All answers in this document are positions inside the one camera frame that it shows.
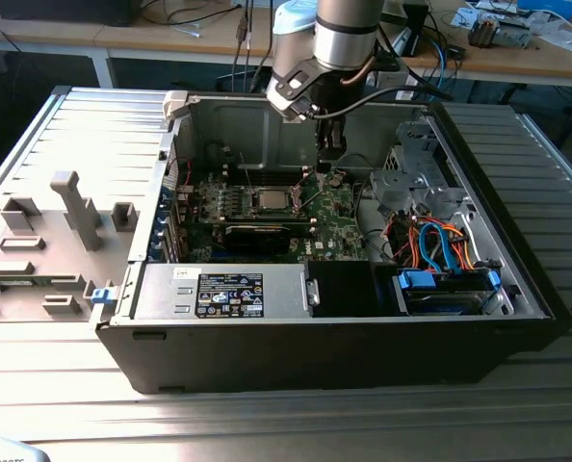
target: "warning label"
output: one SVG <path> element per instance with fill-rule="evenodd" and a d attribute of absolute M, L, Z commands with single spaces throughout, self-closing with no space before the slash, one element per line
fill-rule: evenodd
<path fill-rule="evenodd" d="M 196 316 L 199 318 L 263 318 L 262 274 L 201 274 Z"/>

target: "desk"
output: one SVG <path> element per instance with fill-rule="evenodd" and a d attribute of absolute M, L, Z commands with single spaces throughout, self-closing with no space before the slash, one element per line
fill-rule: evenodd
<path fill-rule="evenodd" d="M 169 10 L 181 5 L 168 0 Z M 572 52 L 534 38 L 526 50 L 497 47 L 479 49 L 468 45 L 467 31 L 452 28 L 440 18 L 463 6 L 460 0 L 430 0 L 438 12 L 440 29 L 451 43 L 466 48 L 466 60 L 458 77 L 462 79 L 572 87 Z M 224 5 L 210 4 L 202 14 L 220 10 Z M 162 8 L 150 8 L 147 14 L 162 19 Z M 150 24 L 139 18 L 132 27 L 115 28 L 95 24 L 71 24 L 45 21 L 8 21 L 0 18 L 1 29 L 25 52 L 87 56 L 92 59 L 102 88 L 117 86 L 111 69 L 112 58 L 162 60 L 198 63 L 232 63 L 234 34 L 240 12 L 235 11 L 202 21 L 201 38 L 193 38 L 166 26 Z M 451 14 L 445 19 L 450 22 Z M 269 33 L 269 12 L 254 12 L 254 34 L 250 62 L 258 64 L 265 53 Z M 0 34 L 0 50 L 13 51 Z M 431 71 L 436 59 L 430 51 L 404 59 L 419 73 Z"/>

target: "ribbed metal surface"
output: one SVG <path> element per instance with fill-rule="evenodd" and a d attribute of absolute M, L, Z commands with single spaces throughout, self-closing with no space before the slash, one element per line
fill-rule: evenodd
<path fill-rule="evenodd" d="M 508 207 L 531 239 L 571 241 L 547 217 L 572 229 L 572 205 Z M 572 254 L 560 252 L 539 258 L 570 283 L 572 308 Z M 572 460 L 572 331 L 477 385 L 142 396 L 85 323 L 2 323 L 0 433 L 53 462 Z"/>
<path fill-rule="evenodd" d="M 572 174 L 561 155 L 547 150 L 509 106 L 445 108 L 572 310 Z"/>
<path fill-rule="evenodd" d="M 33 199 L 41 212 L 33 223 L 34 232 L 46 245 L 29 253 L 0 249 L 0 262 L 30 261 L 36 276 L 81 274 L 98 287 L 107 280 L 120 283 L 132 233 L 118 233 L 110 214 L 117 202 L 131 202 L 143 212 L 162 137 L 168 131 L 162 113 L 164 95 L 163 91 L 73 89 L 51 96 L 31 137 L 23 137 L 27 141 L 11 154 L 10 168 L 0 177 L 0 211 L 10 197 Z M 78 173 L 81 195 L 101 213 L 98 233 L 103 251 L 87 252 L 63 219 L 64 202 L 50 188 L 59 170 Z M 0 214 L 0 239 L 10 235 Z M 72 321 L 85 320 L 91 312 L 82 294 L 82 289 L 72 293 L 84 310 Z M 31 288 L 22 295 L 19 290 L 0 293 L 0 322 L 63 321 L 42 308 L 46 295 L 57 293 L 52 288 Z M 32 364 L 28 359 L 29 369 Z M 1 368 L 9 366 L 0 360 Z"/>

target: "black cable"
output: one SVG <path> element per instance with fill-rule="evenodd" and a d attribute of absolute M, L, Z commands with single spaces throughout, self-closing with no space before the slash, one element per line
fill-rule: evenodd
<path fill-rule="evenodd" d="M 204 5 L 201 5 L 199 7 L 188 7 L 188 8 L 179 8 L 177 10 L 175 10 L 174 12 L 170 12 L 167 13 L 167 22 L 170 22 L 170 20 L 172 19 L 173 16 L 180 14 L 180 13 L 185 13 L 185 12 L 195 12 L 197 10 L 202 10 L 203 8 L 206 8 L 209 5 L 209 0 L 204 0 Z"/>
<path fill-rule="evenodd" d="M 433 38 L 429 38 L 429 37 L 427 37 L 427 36 L 425 36 L 425 35 L 423 35 L 423 36 L 421 36 L 421 37 L 423 37 L 424 39 L 427 39 L 427 40 L 429 41 L 429 44 L 431 45 L 431 49 L 430 49 L 430 50 L 431 50 L 431 54 L 432 54 L 432 55 L 434 56 L 434 58 L 437 60 L 437 61 L 436 61 L 436 66 L 435 66 L 435 68 L 431 71 L 431 74 L 430 74 L 429 77 L 428 77 L 428 85 L 431 85 L 431 86 L 434 87 L 434 85 L 431 83 L 431 79 L 433 79 L 433 75 L 436 73 L 436 70 L 438 70 L 438 67 L 440 67 L 440 65 L 442 65 L 442 57 L 441 57 L 439 54 L 437 54 L 436 47 L 433 46 L 433 42 L 434 42 Z"/>
<path fill-rule="evenodd" d="M 453 62 L 455 63 L 455 70 L 454 70 L 453 74 L 451 74 L 449 77 L 447 77 L 447 81 L 442 86 L 441 90 L 443 90 L 444 92 L 453 91 L 455 89 L 455 85 L 457 84 L 457 73 L 461 69 L 462 62 L 458 61 L 455 58 L 453 58 Z"/>
<path fill-rule="evenodd" d="M 263 65 L 269 55 L 271 54 L 271 50 L 273 49 L 273 0 L 269 0 L 269 46 L 267 47 L 267 52 L 265 56 L 263 56 L 262 60 L 256 67 L 256 72 L 254 72 L 253 77 L 251 78 L 251 84 L 249 84 L 249 92 L 254 93 L 256 90 L 256 86 L 258 85 L 258 80 L 260 78 L 260 71 L 263 68 Z"/>
<path fill-rule="evenodd" d="M 340 162 L 342 162 L 344 159 L 348 159 L 349 157 L 356 157 L 358 159 L 361 159 L 363 162 L 365 162 L 371 168 L 376 168 L 376 167 L 374 167 L 374 165 L 370 162 L 370 160 L 367 157 L 365 157 L 363 154 L 359 154 L 358 152 L 347 152 L 346 154 L 344 154 L 340 158 L 338 158 L 337 161 L 335 161 L 335 164 L 333 164 L 333 167 L 337 168 L 337 166 Z"/>
<path fill-rule="evenodd" d="M 511 13 L 511 11 L 509 11 L 508 9 L 512 6 L 514 0 L 510 0 L 510 3 L 508 3 L 508 6 L 506 8 L 500 8 L 497 7 L 496 5 L 494 5 L 494 2 L 492 0 L 489 0 L 489 5 L 491 5 L 491 8 L 493 8 L 494 10 L 496 10 L 499 13 Z"/>
<path fill-rule="evenodd" d="M 12 39 L 10 37 L 8 37 L 8 34 L 6 34 L 0 27 L 0 34 L 1 36 L 6 39 L 6 41 L 13 46 L 13 48 L 20 53 L 21 56 L 26 56 L 25 53 L 18 47 L 16 46 L 16 43 L 14 43 L 12 41 Z M 40 69 L 39 67 L 37 67 L 34 63 L 31 62 L 31 60 L 27 60 L 28 63 L 34 68 L 34 70 L 40 75 L 40 77 L 44 80 L 44 83 L 46 83 L 47 85 L 54 87 L 53 82 L 51 82 L 51 79 L 44 73 L 42 72 L 42 69 Z"/>
<path fill-rule="evenodd" d="M 553 86 L 552 88 L 553 88 L 554 91 L 559 95 L 559 97 L 562 98 L 562 100 L 563 100 L 565 103 L 570 104 L 570 105 L 572 106 L 572 99 L 570 99 L 570 98 L 572 98 L 572 95 L 566 94 L 566 93 L 562 90 L 562 88 L 560 88 L 560 87 Z"/>
<path fill-rule="evenodd" d="M 572 118 L 572 108 L 571 110 L 568 112 L 568 114 L 566 115 L 566 119 L 564 120 L 564 122 L 562 123 L 562 125 L 560 126 L 560 130 L 559 130 L 559 135 L 558 135 L 558 139 L 556 141 L 556 146 L 557 147 L 562 147 L 562 145 L 564 144 L 564 142 L 568 139 L 568 137 L 571 136 L 572 134 L 572 127 L 568 127 L 568 123 L 571 121 Z"/>
<path fill-rule="evenodd" d="M 446 50 L 447 47 L 449 46 L 449 41 L 447 40 L 447 37 L 440 32 L 440 29 L 438 28 L 438 23 L 436 22 L 435 17 L 433 17 L 433 15 L 431 15 L 431 13 L 429 13 L 429 12 L 428 12 L 428 16 L 429 16 L 429 19 L 431 19 L 431 22 L 433 23 L 433 28 L 431 28 L 427 24 L 425 24 L 423 27 L 426 29 L 430 29 L 433 32 L 435 32 L 436 35 L 438 35 L 438 42 L 440 43 L 440 46 L 442 47 L 443 50 Z"/>
<path fill-rule="evenodd" d="M 235 92 L 235 74 L 237 70 L 237 62 L 239 61 L 239 55 L 241 54 L 241 46 L 247 39 L 247 30 L 249 27 L 249 19 L 247 17 L 248 9 L 249 0 L 246 0 L 246 6 L 244 7 L 244 11 L 241 13 L 241 19 L 239 19 L 239 25 L 237 26 L 237 31 L 235 33 L 235 40 L 237 40 L 237 51 L 235 52 L 235 59 L 232 62 L 232 72 L 230 76 L 230 90 L 233 93 Z"/>
<path fill-rule="evenodd" d="M 218 14 L 224 14 L 224 13 L 230 13 L 230 12 L 234 12 L 235 10 L 239 10 L 241 8 L 241 5 L 235 5 L 232 8 L 227 8 L 225 10 L 220 10 L 218 12 L 214 12 L 214 13 L 210 13 L 210 14 L 205 14 L 204 16 L 201 17 L 195 17 L 194 19 L 190 19 L 187 21 L 178 21 L 178 22 L 160 22 L 160 21 L 154 21 L 153 19 L 148 18 L 147 16 L 144 15 L 143 11 L 149 6 L 149 5 L 153 5 L 154 3 L 156 3 L 159 0 L 151 0 L 149 3 L 147 3 L 144 7 L 141 8 L 141 17 L 147 21 L 150 22 L 151 24 L 157 24 L 158 26 L 181 26 L 183 24 L 190 24 L 193 22 L 198 22 L 198 21 L 202 21 L 203 19 L 207 19 L 209 17 L 213 17 L 213 16 L 217 16 Z"/>
<path fill-rule="evenodd" d="M 391 45 L 391 40 L 389 40 L 389 37 L 387 37 L 386 33 L 384 32 L 384 29 L 382 29 L 381 26 L 378 26 L 378 31 L 380 32 L 380 37 L 382 38 L 382 41 L 384 42 L 384 46 L 386 46 L 386 48 L 389 50 L 389 52 L 395 57 L 395 58 L 399 58 L 397 52 L 395 51 L 395 48 L 393 48 L 393 45 Z M 430 82 L 426 81 L 423 77 L 421 77 L 419 74 L 417 74 L 414 70 L 412 70 L 410 67 L 408 68 L 408 74 L 417 81 L 417 83 L 423 87 L 432 87 L 433 89 L 438 89 L 437 87 L 435 87 L 434 85 L 432 85 Z"/>
<path fill-rule="evenodd" d="M 350 113 L 350 112 L 354 111 L 355 109 L 358 109 L 361 106 L 369 103 L 370 101 L 374 101 L 376 98 L 378 98 L 384 94 L 395 93 L 398 91 L 418 91 L 420 93 L 432 94 L 433 96 L 437 96 L 439 98 L 446 99 L 448 101 L 453 101 L 452 96 L 450 96 L 447 93 L 443 93 L 440 90 L 433 89 L 432 87 L 421 88 L 421 87 L 415 87 L 413 85 L 399 85 L 397 87 L 390 87 L 388 89 L 382 89 L 382 90 L 378 90 L 372 94 L 368 94 L 367 96 L 365 96 L 365 97 L 359 99 L 358 101 L 350 104 L 347 108 L 344 108 L 341 111 L 336 111 L 334 113 L 322 114 L 322 115 L 311 114 L 308 116 L 309 116 L 309 118 L 311 118 L 313 120 L 326 120 L 329 118 L 344 116 L 347 113 Z"/>
<path fill-rule="evenodd" d="M 249 13 L 247 13 L 249 19 L 249 32 L 247 35 L 247 51 L 246 51 L 246 65 L 244 66 L 244 89 L 242 93 L 246 92 L 247 88 L 247 67 L 249 66 L 249 51 L 251 48 L 251 32 L 252 32 L 252 21 L 254 19 L 254 0 L 249 0 Z"/>
<path fill-rule="evenodd" d="M 358 219 L 358 212 L 359 212 L 359 207 L 361 205 L 361 198 L 363 197 L 363 191 L 365 191 L 365 188 L 367 188 L 370 185 L 370 177 L 368 176 L 365 179 L 365 182 L 363 183 L 363 185 L 361 186 L 361 190 L 359 191 L 359 194 L 356 198 L 356 202 L 354 203 L 354 224 L 356 226 L 357 231 L 361 234 L 361 237 L 363 238 L 363 241 L 370 246 L 371 248 L 373 248 L 376 252 L 378 252 L 378 255 L 380 256 L 380 259 L 383 261 L 389 261 L 392 263 L 395 263 L 395 261 L 387 254 L 385 253 L 382 248 L 378 247 L 376 244 L 374 244 L 372 241 L 370 241 L 370 239 L 368 238 L 368 236 L 371 233 L 381 233 L 383 230 L 380 228 L 376 228 L 376 229 L 370 229 L 369 231 L 365 231 L 363 232 L 363 230 L 361 229 L 361 225 L 359 223 L 359 219 Z"/>

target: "cable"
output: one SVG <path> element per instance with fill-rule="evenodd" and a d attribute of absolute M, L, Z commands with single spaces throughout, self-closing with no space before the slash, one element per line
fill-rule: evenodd
<path fill-rule="evenodd" d="M 380 26 L 378 26 L 378 31 L 380 32 L 380 37 L 382 38 L 382 41 L 384 42 L 384 46 L 387 48 L 387 50 L 395 57 L 395 58 L 399 58 L 399 55 L 397 54 L 397 52 L 395 51 L 395 48 L 393 48 L 393 45 L 391 45 L 391 40 L 389 40 L 389 37 L 387 37 L 386 33 L 384 32 L 384 29 L 382 29 Z M 423 77 L 421 77 L 419 74 L 417 74 L 414 70 L 412 70 L 410 67 L 408 68 L 408 74 L 417 81 L 417 83 L 419 83 L 419 85 L 422 85 L 423 87 L 432 87 L 434 88 L 433 85 L 431 85 L 428 81 L 426 81 Z"/>
<path fill-rule="evenodd" d="M 365 181 L 363 182 L 363 185 L 361 186 L 361 189 L 359 190 L 359 194 L 356 197 L 356 201 L 354 201 L 354 208 L 352 209 L 352 216 L 354 218 L 354 224 L 356 225 L 356 229 L 359 231 L 359 233 L 363 234 L 363 230 L 361 229 L 361 225 L 359 224 L 359 207 L 361 205 L 361 198 L 363 198 L 363 191 L 365 190 L 365 188 L 367 188 L 367 186 L 370 184 L 370 177 L 368 176 Z"/>
<path fill-rule="evenodd" d="M 451 248 L 453 249 L 453 251 L 457 255 L 457 258 L 459 259 L 459 267 L 462 270 L 466 270 L 466 262 L 463 261 L 463 257 L 461 256 L 461 250 L 459 250 L 459 245 L 451 244 Z"/>
<path fill-rule="evenodd" d="M 246 66 L 244 67 L 244 89 L 243 93 L 246 92 L 247 88 L 247 67 L 249 66 L 249 51 L 251 48 L 251 29 L 252 29 L 252 21 L 254 18 L 254 0 L 249 0 L 249 13 L 247 13 L 249 18 L 249 32 L 247 33 L 247 52 L 246 52 Z"/>
<path fill-rule="evenodd" d="M 151 0 L 149 3 L 147 3 L 144 7 L 141 8 L 141 17 L 147 21 L 150 22 L 151 24 L 157 24 L 158 26 L 181 26 L 183 24 L 191 24 L 193 22 L 198 22 L 198 21 L 202 21 L 203 19 L 208 19 L 209 17 L 213 17 L 213 16 L 217 16 L 218 14 L 225 14 L 225 13 L 230 13 L 230 12 L 234 12 L 235 10 L 239 10 L 241 8 L 241 5 L 235 5 L 232 8 L 227 8 L 225 10 L 220 10 L 218 12 L 214 12 L 214 13 L 210 13 L 210 14 L 205 14 L 202 17 L 196 17 L 194 19 L 190 19 L 188 21 L 178 21 L 178 22 L 160 22 L 160 21 L 154 21 L 153 19 L 148 18 L 147 16 L 144 15 L 143 11 L 150 5 L 153 5 L 154 3 L 156 3 L 159 0 Z"/>
<path fill-rule="evenodd" d="M 1 36 L 6 39 L 6 41 L 18 52 L 20 53 L 21 56 L 25 57 L 25 53 L 23 53 L 23 51 L 21 51 L 21 49 L 16 46 L 16 43 L 14 43 L 12 41 L 12 39 L 10 37 L 8 37 L 8 34 L 6 34 L 0 27 L 0 34 Z M 49 86 L 54 86 L 53 82 L 51 81 L 51 79 L 44 73 L 42 72 L 42 69 L 40 69 L 39 67 L 37 67 L 34 63 L 31 62 L 31 60 L 27 60 L 28 63 L 31 65 L 31 67 L 34 68 L 34 70 L 40 75 L 40 77 L 42 77 L 42 79 L 44 80 L 44 82 L 49 85 Z"/>
<path fill-rule="evenodd" d="M 512 14 L 512 12 L 509 10 L 509 8 L 512 6 L 513 2 L 514 2 L 514 0 L 510 0 L 510 3 L 508 3 L 508 6 L 506 8 L 497 7 L 496 5 L 494 5 L 494 2 L 492 0 L 489 0 L 489 5 L 491 5 L 491 7 L 498 12 L 511 13 Z"/>
<path fill-rule="evenodd" d="M 237 62 L 239 61 L 239 55 L 241 53 L 241 46 L 244 41 L 246 41 L 249 27 L 249 19 L 247 17 L 247 11 L 249 10 L 249 0 L 246 0 L 246 6 L 241 14 L 241 19 L 239 19 L 239 25 L 237 26 L 237 32 L 235 33 L 235 40 L 237 40 L 237 51 L 235 52 L 235 59 L 232 62 L 232 72 L 230 75 L 230 90 L 235 92 L 235 73 Z"/>
<path fill-rule="evenodd" d="M 297 210 L 297 213 L 300 212 L 301 210 L 303 210 L 303 209 L 304 209 L 305 207 L 307 207 L 309 204 L 311 204 L 316 197 L 318 197 L 319 195 L 321 195 L 321 194 L 324 193 L 324 192 L 325 192 L 325 190 L 321 190 L 321 191 L 316 192 L 314 195 L 312 195 L 309 199 L 307 199 L 305 202 L 303 202 L 303 203 L 301 204 L 301 206 L 300 206 L 299 209 Z"/>
<path fill-rule="evenodd" d="M 191 177 L 192 177 L 192 161 L 188 161 L 188 176 L 187 176 L 186 182 L 183 184 L 183 186 L 188 186 L 188 184 L 190 183 Z"/>
<path fill-rule="evenodd" d="M 465 243 L 463 245 L 463 253 L 466 256 L 466 262 L 468 262 L 468 268 L 470 270 L 473 270 L 475 268 L 475 266 L 472 264 L 472 260 L 470 260 L 470 250 L 468 250 L 468 243 Z"/>
<path fill-rule="evenodd" d="M 251 78 L 251 83 L 249 84 L 249 92 L 254 93 L 256 90 L 256 86 L 258 85 L 258 80 L 260 78 L 260 71 L 263 68 L 263 65 L 269 55 L 271 54 L 271 50 L 273 49 L 273 0 L 269 0 L 269 46 L 267 47 L 267 52 L 265 56 L 260 60 L 258 67 L 256 67 L 256 72 L 254 72 L 253 77 Z"/>
<path fill-rule="evenodd" d="M 558 13 L 553 12 L 553 11 L 551 11 L 551 10 L 530 10 L 530 12 L 531 12 L 531 13 L 541 12 L 541 13 L 550 14 L 551 16 L 554 16 L 554 17 L 556 17 L 556 18 L 561 19 L 562 21 L 564 21 L 564 24 L 566 24 L 566 25 L 572 27 L 572 22 L 571 22 L 571 21 L 569 21 L 568 19 L 566 19 L 566 18 L 565 18 L 564 16 L 562 16 L 561 14 L 558 14 Z"/>
<path fill-rule="evenodd" d="M 342 162 L 344 159 L 347 159 L 349 157 L 356 157 L 358 159 L 361 159 L 371 168 L 376 168 L 376 167 L 374 167 L 374 164 L 372 164 L 367 157 L 365 157 L 363 154 L 359 154 L 358 152 L 347 152 L 346 154 L 343 154 L 341 157 L 339 157 L 337 159 L 337 161 L 335 161 L 335 164 L 333 164 L 333 167 L 336 168 L 340 164 L 340 162 Z"/>
<path fill-rule="evenodd" d="M 356 74 L 354 74 L 352 77 L 350 77 L 350 79 L 342 79 L 340 81 L 340 84 L 342 84 L 342 86 L 344 86 L 344 87 L 350 87 L 350 86 L 356 84 L 363 77 L 365 77 L 367 74 L 369 74 L 369 72 L 370 72 L 370 70 L 372 70 L 372 67 L 374 66 L 375 62 L 376 62 L 376 57 L 374 55 L 371 55 L 368 58 L 368 60 L 365 62 L 365 64 L 359 69 L 359 71 Z"/>
<path fill-rule="evenodd" d="M 442 225 L 437 224 L 435 222 L 427 223 L 421 228 L 419 234 L 419 247 L 421 251 L 421 256 L 426 262 L 429 263 L 430 266 L 432 266 L 436 270 L 436 272 L 442 272 L 440 266 L 433 260 L 431 260 L 431 258 L 428 256 L 428 252 L 426 249 L 425 236 L 427 235 L 428 231 L 431 228 L 435 228 L 436 231 L 438 232 L 438 235 L 440 236 L 440 240 L 442 242 L 442 252 L 444 253 L 444 259 L 447 262 L 447 267 L 449 268 L 449 270 L 459 270 L 459 268 L 455 263 L 453 255 L 451 255 L 451 249 L 449 248 L 449 236 L 445 232 Z"/>
<path fill-rule="evenodd" d="M 204 2 L 205 3 L 199 7 L 179 8 L 179 9 L 175 10 L 174 12 L 167 13 L 167 10 L 166 10 L 167 2 L 166 2 L 166 0 L 162 0 L 162 3 L 164 4 L 164 14 L 167 18 L 167 22 L 170 22 L 172 17 L 177 15 L 177 14 L 185 13 L 185 12 L 194 12 L 194 11 L 198 11 L 198 10 L 202 10 L 203 8 L 206 8 L 209 5 L 209 0 L 204 0 Z"/>
<path fill-rule="evenodd" d="M 344 116 L 347 113 L 350 113 L 350 112 L 354 111 L 355 109 L 358 109 L 361 106 L 369 103 L 370 101 L 374 101 L 375 99 L 379 98 L 380 96 L 382 96 L 384 94 L 395 93 L 398 91 L 418 91 L 420 93 L 433 94 L 434 96 L 438 96 L 439 98 L 446 99 L 448 101 L 453 101 L 452 96 L 450 96 L 447 93 L 443 93 L 440 90 L 436 90 L 432 87 L 420 88 L 420 87 L 415 87 L 413 85 L 399 85 L 397 87 L 389 87 L 388 89 L 382 89 L 382 90 L 378 90 L 372 94 L 368 94 L 367 96 L 365 96 L 365 97 L 359 99 L 358 101 L 350 104 L 347 108 L 344 108 L 341 111 L 336 111 L 334 113 L 322 114 L 322 115 L 310 114 L 308 116 L 309 116 L 309 118 L 311 118 L 313 120 L 327 120 L 327 119 L 334 118 L 334 117 Z"/>
<path fill-rule="evenodd" d="M 424 24 L 423 27 L 426 29 L 430 29 L 431 31 L 435 32 L 436 35 L 438 35 L 438 40 L 440 41 L 440 46 L 442 46 L 442 48 L 448 48 L 449 47 L 449 41 L 447 40 L 446 36 L 440 32 L 440 29 L 438 28 L 438 23 L 436 22 L 436 18 L 433 17 L 431 15 L 431 13 L 428 13 L 428 16 L 429 16 L 429 19 L 431 19 L 431 22 L 433 23 L 433 28 L 431 28 L 427 24 Z"/>
<path fill-rule="evenodd" d="M 572 98 L 572 95 L 566 94 L 560 87 L 553 86 L 552 89 L 559 95 L 562 100 L 572 106 L 572 100 L 567 98 Z"/>
<path fill-rule="evenodd" d="M 568 123 L 570 122 L 572 117 L 572 108 L 571 110 L 568 112 L 568 114 L 566 115 L 566 119 L 564 120 L 564 122 L 562 123 L 562 125 L 560 126 L 559 129 L 559 135 L 558 135 L 558 139 L 556 141 L 556 146 L 557 147 L 562 147 L 562 145 L 564 144 L 564 142 L 568 139 L 568 137 L 571 136 L 572 134 L 572 127 L 567 127 Z"/>
<path fill-rule="evenodd" d="M 444 72 L 447 69 L 447 61 L 446 58 L 444 56 L 444 52 L 442 51 L 442 48 L 440 48 L 440 45 L 438 43 L 435 42 L 435 40 L 432 40 L 431 38 L 429 39 L 429 42 L 436 48 L 436 50 L 438 51 L 438 55 L 440 56 L 440 63 L 441 63 L 441 71 L 440 71 L 440 79 L 438 80 L 438 85 L 437 87 L 440 89 L 442 88 L 442 82 L 444 80 Z"/>

